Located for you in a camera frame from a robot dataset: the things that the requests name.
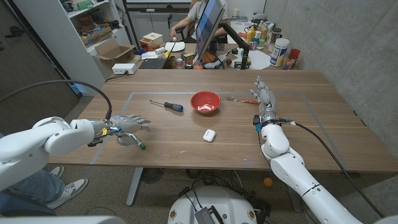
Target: sneaker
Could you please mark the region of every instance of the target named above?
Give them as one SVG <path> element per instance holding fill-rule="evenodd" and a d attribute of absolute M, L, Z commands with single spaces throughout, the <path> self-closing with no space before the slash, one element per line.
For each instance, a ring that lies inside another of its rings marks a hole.
<path fill-rule="evenodd" d="M 65 170 L 64 166 L 57 166 L 53 170 L 51 170 L 51 174 L 56 175 L 58 178 L 62 176 L 63 171 Z"/>
<path fill-rule="evenodd" d="M 65 203 L 67 200 L 73 198 L 74 196 L 78 195 L 88 184 L 88 179 L 80 179 L 78 181 L 75 181 L 71 184 L 68 184 L 65 186 L 65 190 L 63 190 L 63 193 L 60 198 L 56 199 L 56 201 L 47 204 L 47 207 L 49 209 L 55 209 Z"/>

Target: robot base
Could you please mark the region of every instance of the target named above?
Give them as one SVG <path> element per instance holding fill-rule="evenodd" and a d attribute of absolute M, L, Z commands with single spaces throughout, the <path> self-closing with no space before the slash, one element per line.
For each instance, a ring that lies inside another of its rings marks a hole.
<path fill-rule="evenodd" d="M 210 208 L 214 206 L 224 224 L 257 223 L 251 204 L 235 191 L 220 186 L 203 186 L 195 188 L 195 192 L 202 207 Z M 200 211 L 198 200 L 192 190 L 187 192 L 187 196 L 191 199 L 195 208 Z M 168 224 L 198 223 L 195 218 L 195 209 L 188 198 L 183 195 L 174 202 L 167 219 Z M 218 223 L 213 213 L 211 217 L 215 223 Z"/>

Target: plate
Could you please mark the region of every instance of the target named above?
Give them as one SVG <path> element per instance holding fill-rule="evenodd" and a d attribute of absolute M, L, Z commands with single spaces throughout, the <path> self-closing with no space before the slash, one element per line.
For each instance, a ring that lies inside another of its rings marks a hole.
<path fill-rule="evenodd" d="M 184 42 L 167 42 L 165 47 L 166 50 L 171 50 L 173 48 L 173 52 L 183 50 L 185 48 Z"/>

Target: person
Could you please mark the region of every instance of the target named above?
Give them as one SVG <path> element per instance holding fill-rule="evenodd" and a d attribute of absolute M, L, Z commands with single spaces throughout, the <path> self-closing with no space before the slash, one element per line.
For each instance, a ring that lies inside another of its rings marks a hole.
<path fill-rule="evenodd" d="M 227 3 L 225 0 L 220 0 L 223 8 L 225 9 L 225 12 L 223 14 L 223 22 L 227 23 L 228 25 L 231 25 L 231 18 L 229 17 L 229 12 L 228 12 L 228 7 L 227 7 Z M 196 43 L 197 42 L 197 37 L 196 37 L 196 28 L 198 26 L 199 20 L 201 15 L 203 14 L 203 10 L 205 10 L 206 7 L 206 3 L 208 2 L 208 0 L 199 0 L 197 1 L 193 7 L 191 8 L 191 10 L 188 13 L 188 16 L 181 20 L 180 22 L 178 22 L 178 24 L 176 24 L 175 26 L 173 26 L 170 30 L 170 41 L 173 41 L 173 38 L 176 37 L 177 38 L 177 33 L 175 30 L 182 28 L 182 27 L 186 27 L 189 25 L 189 23 L 191 22 L 195 22 L 195 32 L 193 32 L 192 36 L 188 36 L 185 39 L 183 39 L 182 41 L 185 43 Z M 222 34 L 226 34 L 224 28 L 220 28 L 216 31 L 215 36 L 219 36 Z"/>
<path fill-rule="evenodd" d="M 12 187 L 18 192 L 46 204 L 48 208 L 55 209 L 78 195 L 88 183 L 88 179 L 84 178 L 65 185 L 60 179 L 64 170 L 63 166 L 58 166 L 51 172 L 39 170 Z"/>

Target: red bowl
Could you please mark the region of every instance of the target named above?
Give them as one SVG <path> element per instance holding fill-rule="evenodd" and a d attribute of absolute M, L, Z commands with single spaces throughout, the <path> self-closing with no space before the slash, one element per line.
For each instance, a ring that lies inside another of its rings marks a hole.
<path fill-rule="evenodd" d="M 210 114 L 221 104 L 220 97 L 212 91 L 200 91 L 191 98 L 191 106 L 202 114 Z"/>

